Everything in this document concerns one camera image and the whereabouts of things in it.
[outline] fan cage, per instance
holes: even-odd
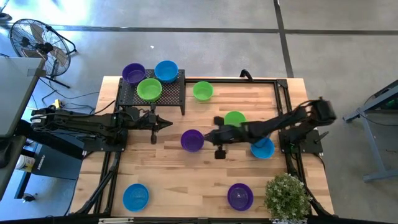
[[[24,57],[22,54],[22,48],[27,50],[35,50],[34,45],[38,44],[38,42],[36,41],[30,29],[31,24],[35,24],[43,29],[44,32],[42,38],[44,43],[48,42],[52,46],[60,48],[68,57],[65,65],[61,65],[60,63],[56,63],[56,58],[52,54],[48,53],[48,59],[44,65],[46,75],[50,77],[56,77],[64,74],[70,66],[71,52],[69,51],[68,45],[64,40],[65,38],[58,34],[58,32],[51,28],[51,26],[34,19],[20,19],[16,21],[12,25],[9,33],[12,48],[19,57]],[[28,46],[21,45],[23,37],[26,37],[29,40]]]

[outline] wooden table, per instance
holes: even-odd
[[[115,100],[120,77],[104,77],[97,110]],[[293,108],[307,100],[304,81],[288,78]],[[226,159],[216,160],[216,147],[206,142],[200,152],[189,153],[180,145],[182,133],[197,129],[208,133],[216,126],[214,116],[224,116],[231,110],[241,111],[248,121],[267,120],[277,116],[275,93],[267,84],[214,84],[209,102],[198,103],[187,83],[185,116],[179,107],[157,107],[156,113],[174,122],[157,134],[157,144],[150,144],[150,131],[130,131],[127,148],[121,155],[112,216],[134,217],[228,217],[269,218],[264,207],[264,192],[268,180],[286,172],[285,158],[279,151],[277,133],[271,135],[275,153],[268,160],[256,159],[248,143],[227,145]],[[112,113],[112,106],[103,113]],[[81,166],[72,201],[71,212],[77,211],[97,187],[103,152],[94,152]],[[333,213],[325,171],[319,158],[303,154],[307,184],[323,207]],[[233,210],[226,198],[235,183],[248,185],[254,194],[252,207],[245,212]],[[142,183],[150,190],[150,200],[141,212],[130,212],[123,206],[125,189]],[[104,190],[103,206],[108,190]]]

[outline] metal mesh shelf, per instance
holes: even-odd
[[[146,78],[156,78],[155,70],[147,69]],[[178,71],[178,77],[173,83],[161,83],[162,95],[154,103],[156,106],[179,106],[181,114],[185,114],[185,70]],[[119,81],[119,106],[150,106],[137,94],[137,85],[130,85],[122,78]]]

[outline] gray desk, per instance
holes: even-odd
[[[0,138],[13,135],[43,66],[42,58],[0,57]]]
[[[37,75],[44,72],[43,66],[41,58],[0,58],[0,139],[12,142],[9,163],[0,169],[0,200],[26,140],[25,136],[12,135],[39,80]]]

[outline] gray floor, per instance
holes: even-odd
[[[398,2],[394,0],[280,0],[280,7],[286,29],[397,29]],[[4,12],[13,21],[28,17],[71,26],[278,28],[272,0],[10,0]],[[0,29],[0,52],[15,56],[7,33],[8,30]],[[188,76],[235,77],[242,68],[255,77],[287,76],[279,34],[76,31],[61,34],[74,41],[79,51],[73,56],[69,70],[59,78],[72,86],[71,90],[57,87],[67,96],[98,91],[104,75],[120,75],[131,62],[153,68],[160,60],[170,59],[186,69]],[[294,76],[305,79],[308,97],[324,96],[331,100],[339,116],[334,124],[321,128],[330,132],[323,140],[323,147],[335,213],[346,218],[396,223],[398,178],[367,184],[362,181],[364,174],[376,171],[370,147],[359,122],[345,124],[340,118],[397,79],[398,36],[287,35],[287,44]],[[34,92],[39,107],[44,106],[41,97],[48,93],[50,89],[39,83]],[[72,102],[95,106],[96,97],[91,95]],[[56,98],[61,97],[51,96],[46,104]],[[393,152],[384,151],[382,155],[391,167],[398,159]],[[73,183],[58,182],[57,186],[49,185],[48,190],[34,188],[35,184],[52,182],[38,178],[30,183],[29,192],[53,200],[24,205],[23,214],[1,212],[0,219],[62,214],[72,196]],[[12,185],[7,189],[9,197]],[[59,210],[53,209],[55,202],[62,202]],[[0,210],[19,203],[4,199]]]

